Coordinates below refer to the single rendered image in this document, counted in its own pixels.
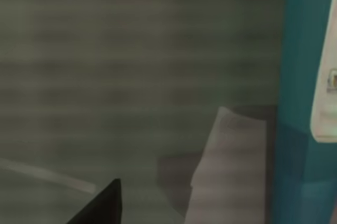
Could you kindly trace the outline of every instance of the diagonal line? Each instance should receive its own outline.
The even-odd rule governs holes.
[[[87,192],[89,194],[94,194],[96,191],[96,186],[92,183],[72,178],[67,175],[58,174],[47,169],[23,164],[20,162],[0,158],[0,168],[22,173],[30,177],[53,182],[55,184]]]

